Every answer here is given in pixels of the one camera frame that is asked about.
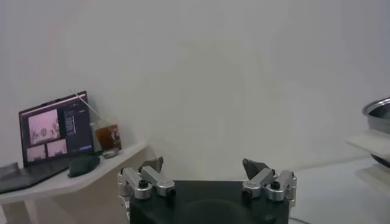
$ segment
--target metal bowl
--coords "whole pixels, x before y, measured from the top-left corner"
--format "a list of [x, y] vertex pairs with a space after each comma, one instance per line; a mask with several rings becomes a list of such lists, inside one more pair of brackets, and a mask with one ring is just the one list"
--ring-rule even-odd
[[390, 134], [390, 97], [374, 101], [363, 108], [371, 129]]

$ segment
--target laptop screen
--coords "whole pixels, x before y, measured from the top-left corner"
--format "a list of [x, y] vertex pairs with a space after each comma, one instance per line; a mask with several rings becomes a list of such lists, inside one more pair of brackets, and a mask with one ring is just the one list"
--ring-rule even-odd
[[[78, 94], [88, 101], [87, 92]], [[19, 112], [24, 166], [93, 152], [88, 107], [76, 95]]]

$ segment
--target cable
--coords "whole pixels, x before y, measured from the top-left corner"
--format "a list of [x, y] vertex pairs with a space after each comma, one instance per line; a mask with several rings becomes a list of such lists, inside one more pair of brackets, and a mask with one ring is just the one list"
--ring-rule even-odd
[[290, 219], [293, 220], [293, 221], [302, 223], [302, 224], [311, 224], [310, 222], [306, 222], [306, 221], [304, 221], [302, 219], [298, 219], [298, 218], [294, 218], [294, 217], [290, 217]]

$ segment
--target glass cup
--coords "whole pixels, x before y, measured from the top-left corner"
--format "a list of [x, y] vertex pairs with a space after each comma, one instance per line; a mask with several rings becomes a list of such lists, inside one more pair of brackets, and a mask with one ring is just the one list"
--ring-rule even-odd
[[122, 149], [118, 124], [112, 119], [98, 120], [90, 124], [102, 151]]

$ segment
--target laptop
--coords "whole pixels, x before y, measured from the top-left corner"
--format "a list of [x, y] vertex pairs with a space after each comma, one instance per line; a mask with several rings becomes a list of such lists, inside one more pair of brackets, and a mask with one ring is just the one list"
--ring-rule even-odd
[[0, 177], [0, 193], [38, 184], [69, 168], [71, 158], [94, 153], [87, 92], [19, 112], [23, 169]]

